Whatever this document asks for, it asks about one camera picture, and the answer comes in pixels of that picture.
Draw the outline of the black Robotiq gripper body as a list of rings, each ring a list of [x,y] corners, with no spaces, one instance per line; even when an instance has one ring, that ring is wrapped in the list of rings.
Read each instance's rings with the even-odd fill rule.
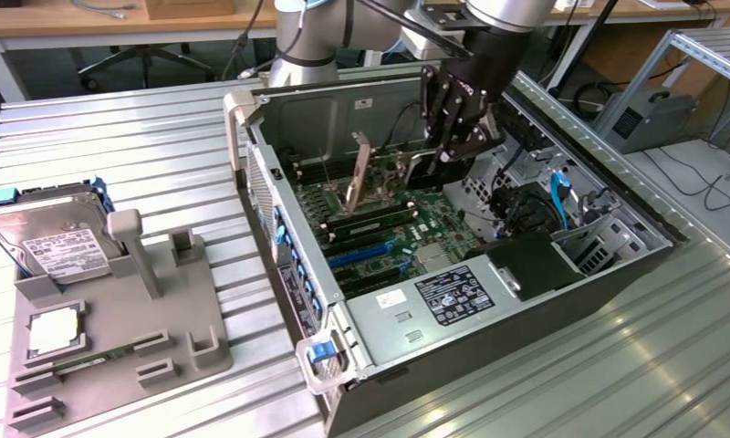
[[[462,104],[469,104],[484,96],[484,91],[485,102],[490,103],[513,80],[528,49],[528,33],[492,27],[468,32],[462,45],[470,57],[448,59],[441,66],[454,92],[448,100],[453,103],[460,94]]]

